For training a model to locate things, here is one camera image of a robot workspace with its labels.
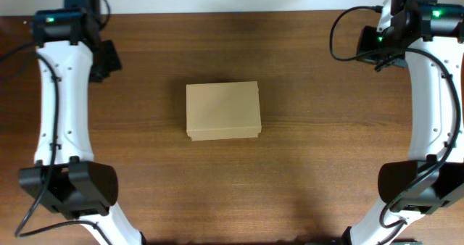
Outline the brown cardboard box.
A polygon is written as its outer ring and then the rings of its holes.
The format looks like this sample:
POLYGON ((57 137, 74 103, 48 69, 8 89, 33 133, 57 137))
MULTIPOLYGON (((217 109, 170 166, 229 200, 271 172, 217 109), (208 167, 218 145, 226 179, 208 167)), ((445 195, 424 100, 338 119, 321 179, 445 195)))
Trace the brown cardboard box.
POLYGON ((262 123, 257 82, 187 85, 186 132, 192 141, 258 137, 262 123))

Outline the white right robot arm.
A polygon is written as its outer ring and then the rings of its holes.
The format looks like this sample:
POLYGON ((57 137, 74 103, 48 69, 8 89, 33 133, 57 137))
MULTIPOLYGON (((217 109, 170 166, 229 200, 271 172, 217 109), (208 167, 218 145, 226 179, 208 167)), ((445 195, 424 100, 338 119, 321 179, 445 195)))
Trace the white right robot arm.
POLYGON ((378 199, 343 244, 395 244, 411 223, 463 197, 463 7, 385 0, 376 11, 380 20, 362 30, 355 59, 408 69, 412 138, 405 161, 381 167, 378 199))

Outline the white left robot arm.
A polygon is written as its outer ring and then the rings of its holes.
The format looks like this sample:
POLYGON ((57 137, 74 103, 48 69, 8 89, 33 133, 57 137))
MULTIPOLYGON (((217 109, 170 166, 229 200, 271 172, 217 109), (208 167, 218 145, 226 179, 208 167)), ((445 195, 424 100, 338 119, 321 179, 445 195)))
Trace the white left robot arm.
POLYGON ((41 71, 41 127, 34 165, 20 171, 35 206, 81 225, 100 244, 144 244, 120 208, 115 169, 97 163, 88 132, 88 86, 122 65, 112 41, 107 0, 65 0, 40 10, 32 33, 41 71))

